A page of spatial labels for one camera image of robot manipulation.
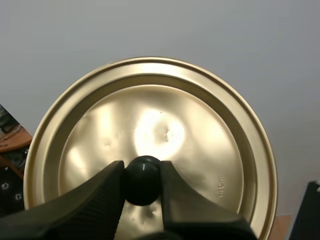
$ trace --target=black knob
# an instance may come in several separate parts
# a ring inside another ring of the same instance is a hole
[[[161,192],[160,160],[136,157],[124,170],[121,190],[125,199],[139,206],[153,203]]]

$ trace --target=black object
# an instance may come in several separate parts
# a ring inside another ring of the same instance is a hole
[[[124,170],[122,192],[125,199],[138,206],[152,204],[160,195],[161,162],[153,156],[136,157]]]
[[[123,161],[115,161],[65,195],[0,219],[0,240],[111,240],[125,198],[145,205],[159,194],[165,232],[147,235],[141,240],[256,240],[250,225],[241,216],[195,192],[170,161],[160,162],[151,156],[134,159],[126,170]]]
[[[17,120],[7,110],[4,108],[0,110],[0,129],[2,132],[10,133],[18,124]]]
[[[24,209],[23,180],[9,166],[0,167],[0,213],[8,215]]]
[[[320,239],[320,184],[315,181],[307,185],[289,239]]]

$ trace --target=metal lid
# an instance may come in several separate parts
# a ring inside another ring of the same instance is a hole
[[[179,60],[141,57],[100,67],[53,104],[33,138],[26,209],[79,186],[115,160],[172,161],[207,199],[243,215],[267,239],[277,177],[267,135],[246,101],[214,74]],[[162,229],[161,205],[126,203],[115,239]]]

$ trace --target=metal surface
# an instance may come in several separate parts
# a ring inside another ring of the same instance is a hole
[[[151,155],[173,162],[207,199],[242,214],[266,239],[277,202],[272,150],[258,118],[223,80],[159,57],[103,66],[73,84],[33,138],[25,207],[79,186],[115,160]],[[162,229],[161,205],[126,203],[115,239]]]

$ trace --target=gold metal lid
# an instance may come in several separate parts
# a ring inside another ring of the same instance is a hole
[[[48,110],[24,177],[26,209],[84,183],[115,160],[173,162],[207,199],[267,239],[277,204],[272,149],[246,101],[214,74],[179,60],[127,59],[87,74]],[[125,203],[115,239],[162,229],[160,202]]]

